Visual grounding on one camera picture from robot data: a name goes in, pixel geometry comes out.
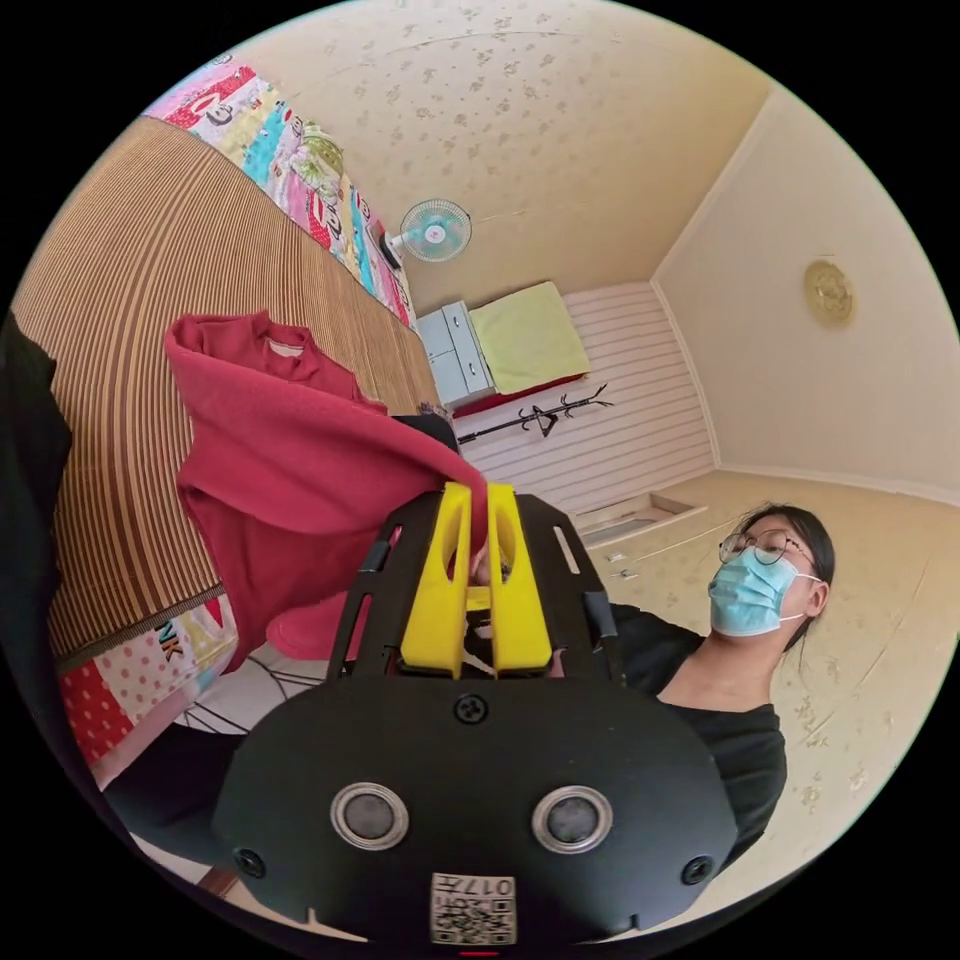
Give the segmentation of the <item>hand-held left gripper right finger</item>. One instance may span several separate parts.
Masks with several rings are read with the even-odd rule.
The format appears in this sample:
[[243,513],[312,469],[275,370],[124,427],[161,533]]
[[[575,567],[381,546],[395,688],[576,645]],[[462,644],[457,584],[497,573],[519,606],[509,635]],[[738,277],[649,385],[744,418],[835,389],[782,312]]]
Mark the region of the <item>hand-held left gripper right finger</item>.
[[497,672],[548,672],[554,647],[540,578],[556,563],[555,524],[535,497],[492,483],[487,493],[489,613]]

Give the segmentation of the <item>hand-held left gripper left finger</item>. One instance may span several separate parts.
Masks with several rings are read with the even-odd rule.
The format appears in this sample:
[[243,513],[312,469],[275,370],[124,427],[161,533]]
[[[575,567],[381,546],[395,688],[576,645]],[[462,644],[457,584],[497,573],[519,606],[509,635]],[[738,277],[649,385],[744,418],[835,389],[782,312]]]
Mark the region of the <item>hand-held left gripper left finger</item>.
[[460,670],[471,569],[472,494],[446,485],[400,645],[408,670]]

